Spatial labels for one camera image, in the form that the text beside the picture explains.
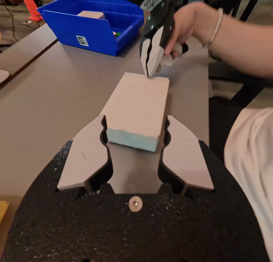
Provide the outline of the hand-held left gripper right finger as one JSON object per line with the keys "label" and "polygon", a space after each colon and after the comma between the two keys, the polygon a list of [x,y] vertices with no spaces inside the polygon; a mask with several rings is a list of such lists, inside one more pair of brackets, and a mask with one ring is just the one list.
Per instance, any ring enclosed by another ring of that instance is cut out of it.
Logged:
{"label": "hand-held left gripper right finger", "polygon": [[164,125],[158,177],[173,194],[185,196],[190,189],[213,192],[214,185],[198,138],[173,116]]}

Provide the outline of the person's right hand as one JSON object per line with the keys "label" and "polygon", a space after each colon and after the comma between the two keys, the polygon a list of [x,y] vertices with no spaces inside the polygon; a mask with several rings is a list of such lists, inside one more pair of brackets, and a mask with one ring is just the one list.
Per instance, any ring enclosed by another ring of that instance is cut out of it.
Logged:
{"label": "person's right hand", "polygon": [[178,56],[174,50],[176,43],[184,44],[195,37],[202,45],[209,45],[216,36],[223,12],[211,8],[203,2],[187,4],[174,14],[174,28],[165,47],[164,54],[173,59]]}

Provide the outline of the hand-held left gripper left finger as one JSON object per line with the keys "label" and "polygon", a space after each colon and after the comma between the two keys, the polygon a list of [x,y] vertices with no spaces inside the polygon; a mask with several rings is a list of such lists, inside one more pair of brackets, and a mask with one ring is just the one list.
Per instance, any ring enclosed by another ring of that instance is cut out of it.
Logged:
{"label": "hand-held left gripper left finger", "polygon": [[73,138],[57,189],[83,187],[97,192],[113,175],[113,165],[107,146],[106,116],[100,115]]}

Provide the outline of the white cardboard mailer box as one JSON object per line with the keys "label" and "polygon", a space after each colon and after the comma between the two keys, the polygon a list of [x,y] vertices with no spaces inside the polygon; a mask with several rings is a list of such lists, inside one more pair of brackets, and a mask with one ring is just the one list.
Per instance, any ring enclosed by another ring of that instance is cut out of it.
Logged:
{"label": "white cardboard mailer box", "polygon": [[169,78],[125,72],[101,111],[114,144],[155,152],[165,113]]}
{"label": "white cardboard mailer box", "polygon": [[98,20],[105,20],[105,15],[103,12],[98,11],[82,11],[77,14],[79,17],[93,18]]}

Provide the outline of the orange traffic cone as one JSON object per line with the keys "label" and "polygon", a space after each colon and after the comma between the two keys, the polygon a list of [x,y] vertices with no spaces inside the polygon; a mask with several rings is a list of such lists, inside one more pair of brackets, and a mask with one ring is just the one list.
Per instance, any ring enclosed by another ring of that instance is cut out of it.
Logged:
{"label": "orange traffic cone", "polygon": [[38,8],[43,6],[42,0],[23,0],[28,11],[29,19],[34,22],[40,22],[43,20],[43,17],[38,12]]}

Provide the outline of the blue plastic bin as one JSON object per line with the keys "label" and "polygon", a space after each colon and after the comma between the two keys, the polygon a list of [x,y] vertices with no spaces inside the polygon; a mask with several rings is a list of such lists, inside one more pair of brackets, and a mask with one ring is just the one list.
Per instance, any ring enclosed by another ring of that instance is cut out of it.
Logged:
{"label": "blue plastic bin", "polygon": [[[144,13],[126,0],[55,0],[39,7],[61,44],[117,56],[144,24]],[[103,12],[105,20],[79,17],[82,11]],[[114,38],[114,32],[121,35]]]}

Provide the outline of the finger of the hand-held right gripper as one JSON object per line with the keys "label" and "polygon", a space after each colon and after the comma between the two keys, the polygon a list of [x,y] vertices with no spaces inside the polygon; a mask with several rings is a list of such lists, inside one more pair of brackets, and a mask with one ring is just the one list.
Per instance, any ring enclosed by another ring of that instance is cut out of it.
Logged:
{"label": "finger of the hand-held right gripper", "polygon": [[149,58],[148,51],[150,50],[150,45],[151,45],[151,39],[142,39],[139,45],[139,54],[140,54],[142,68],[145,75],[148,75],[147,59]]}
{"label": "finger of the hand-held right gripper", "polygon": [[147,61],[147,76],[152,77],[164,54],[164,48],[160,46],[164,26],[161,26],[154,34],[151,41],[151,50]]}

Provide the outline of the person's white shirt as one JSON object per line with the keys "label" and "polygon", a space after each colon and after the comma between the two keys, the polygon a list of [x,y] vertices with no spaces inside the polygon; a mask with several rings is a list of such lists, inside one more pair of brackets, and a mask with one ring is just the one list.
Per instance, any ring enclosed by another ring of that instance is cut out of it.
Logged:
{"label": "person's white shirt", "polygon": [[244,108],[224,147],[224,164],[249,200],[273,259],[273,108]]}

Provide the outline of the yellow plastic bin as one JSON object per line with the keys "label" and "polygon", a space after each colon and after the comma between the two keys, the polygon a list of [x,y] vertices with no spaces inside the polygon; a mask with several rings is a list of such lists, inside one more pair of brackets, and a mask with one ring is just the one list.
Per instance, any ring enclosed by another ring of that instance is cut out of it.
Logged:
{"label": "yellow plastic bin", "polygon": [[5,214],[9,208],[9,205],[10,204],[6,201],[0,201],[0,223],[2,223],[5,217]]}

